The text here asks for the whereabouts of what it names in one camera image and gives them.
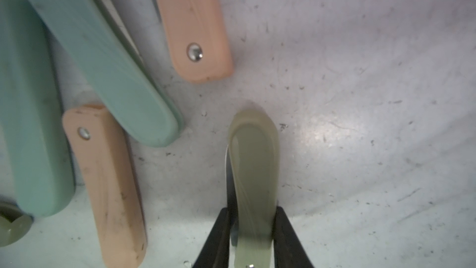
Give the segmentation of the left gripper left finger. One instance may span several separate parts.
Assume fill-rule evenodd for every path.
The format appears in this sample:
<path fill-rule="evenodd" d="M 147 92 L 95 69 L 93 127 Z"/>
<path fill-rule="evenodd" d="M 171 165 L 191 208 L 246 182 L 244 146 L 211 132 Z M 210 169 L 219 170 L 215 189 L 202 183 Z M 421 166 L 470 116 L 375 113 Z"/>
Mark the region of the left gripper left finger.
<path fill-rule="evenodd" d="M 228 208 L 222 208 L 193 268 L 228 268 L 231 219 Z"/>

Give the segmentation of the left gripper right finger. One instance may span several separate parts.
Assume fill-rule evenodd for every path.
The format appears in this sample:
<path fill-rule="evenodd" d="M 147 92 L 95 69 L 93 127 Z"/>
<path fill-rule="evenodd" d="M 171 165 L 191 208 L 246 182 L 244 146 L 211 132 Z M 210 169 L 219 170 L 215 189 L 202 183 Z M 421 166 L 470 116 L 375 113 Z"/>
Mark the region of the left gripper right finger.
<path fill-rule="evenodd" d="M 276 268 L 314 268 L 284 209 L 276 208 L 273 230 Z"/>

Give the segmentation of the olive knife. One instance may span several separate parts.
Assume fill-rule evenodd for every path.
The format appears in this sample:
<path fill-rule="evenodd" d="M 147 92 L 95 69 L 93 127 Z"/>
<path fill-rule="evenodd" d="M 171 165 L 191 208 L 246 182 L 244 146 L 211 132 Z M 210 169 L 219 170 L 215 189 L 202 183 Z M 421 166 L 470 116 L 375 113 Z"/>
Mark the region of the olive knife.
<path fill-rule="evenodd" d="M 1 247 L 23 238 L 30 230 L 33 218 L 16 205 L 1 202 Z"/>
<path fill-rule="evenodd" d="M 228 132 L 228 155 L 238 202 L 237 268 L 268 268 L 280 172 L 278 130 L 266 113 L 238 112 Z"/>

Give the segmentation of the peach knife lower diagonal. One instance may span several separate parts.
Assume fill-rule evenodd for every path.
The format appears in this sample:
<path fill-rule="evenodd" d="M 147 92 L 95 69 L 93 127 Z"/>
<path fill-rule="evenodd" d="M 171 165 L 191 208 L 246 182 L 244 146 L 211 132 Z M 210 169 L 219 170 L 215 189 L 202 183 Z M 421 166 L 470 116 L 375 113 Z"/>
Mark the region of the peach knife lower diagonal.
<path fill-rule="evenodd" d="M 67 110 L 62 123 L 89 195 L 105 266 L 139 267 L 148 244 L 123 129 L 103 105 Z"/>

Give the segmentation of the mint knife upright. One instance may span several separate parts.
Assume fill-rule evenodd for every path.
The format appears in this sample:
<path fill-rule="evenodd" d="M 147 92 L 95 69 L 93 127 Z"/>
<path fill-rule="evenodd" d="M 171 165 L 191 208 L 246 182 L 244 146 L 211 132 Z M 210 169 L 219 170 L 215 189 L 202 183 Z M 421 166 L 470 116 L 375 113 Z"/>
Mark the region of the mint knife upright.
<path fill-rule="evenodd" d="M 35 217 L 62 211 L 74 196 L 61 117 L 41 18 L 27 0 L 1 0 L 1 126 L 17 204 Z"/>

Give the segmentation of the peach knife upright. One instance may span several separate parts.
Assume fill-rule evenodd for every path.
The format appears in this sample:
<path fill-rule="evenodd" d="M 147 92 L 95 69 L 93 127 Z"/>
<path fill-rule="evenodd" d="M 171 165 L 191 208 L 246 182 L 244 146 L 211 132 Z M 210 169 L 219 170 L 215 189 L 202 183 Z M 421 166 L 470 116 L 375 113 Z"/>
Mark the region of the peach knife upright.
<path fill-rule="evenodd" d="M 234 72 L 219 0 L 156 0 L 173 67 L 185 80 L 205 83 Z"/>

